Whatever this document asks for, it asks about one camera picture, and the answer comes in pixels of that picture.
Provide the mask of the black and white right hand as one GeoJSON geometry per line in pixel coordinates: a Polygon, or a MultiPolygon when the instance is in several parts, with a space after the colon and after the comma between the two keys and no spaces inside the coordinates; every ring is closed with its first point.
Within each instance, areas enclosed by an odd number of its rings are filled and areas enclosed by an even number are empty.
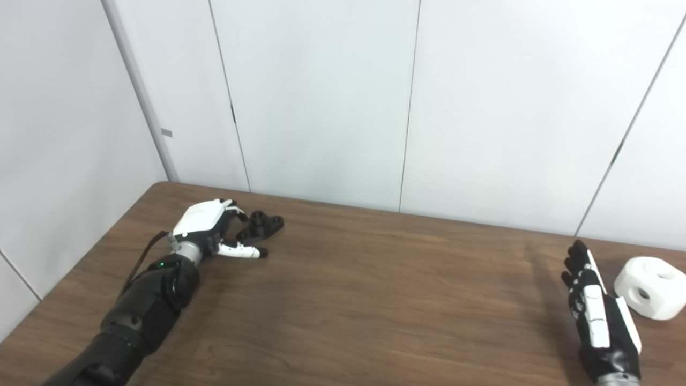
{"type": "Polygon", "coordinates": [[[578,356],[595,385],[640,385],[642,341],[622,296],[608,293],[591,250],[575,240],[561,280],[580,337],[578,356]]]}

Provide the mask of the black and white left hand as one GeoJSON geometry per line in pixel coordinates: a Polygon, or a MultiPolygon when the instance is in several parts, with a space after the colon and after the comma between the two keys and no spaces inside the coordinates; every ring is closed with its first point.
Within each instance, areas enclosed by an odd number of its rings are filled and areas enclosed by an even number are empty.
{"type": "Polygon", "coordinates": [[[192,205],[171,233],[174,254],[186,257],[195,266],[211,256],[266,258],[268,251],[264,248],[223,238],[235,219],[248,221],[245,212],[233,200],[215,199],[192,205]]]}

